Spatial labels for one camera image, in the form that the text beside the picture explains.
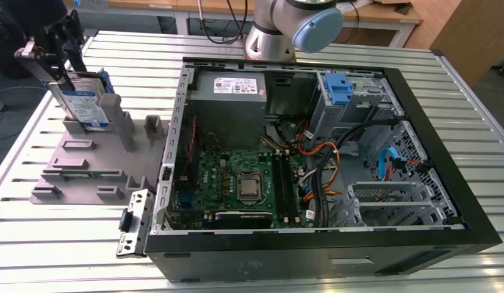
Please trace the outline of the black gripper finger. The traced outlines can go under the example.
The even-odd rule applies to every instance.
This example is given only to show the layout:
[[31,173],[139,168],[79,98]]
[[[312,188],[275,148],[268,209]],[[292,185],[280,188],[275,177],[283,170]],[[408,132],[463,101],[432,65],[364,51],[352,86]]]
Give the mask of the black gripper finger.
[[75,90],[61,57],[43,49],[35,39],[15,52],[15,58],[40,81],[55,82],[61,90]]
[[63,47],[64,52],[68,56],[68,60],[71,62],[72,68],[75,71],[87,71],[87,66],[83,61],[83,54],[81,54],[81,47],[80,47],[81,42],[77,41],[76,38],[69,38],[65,42],[65,45]]

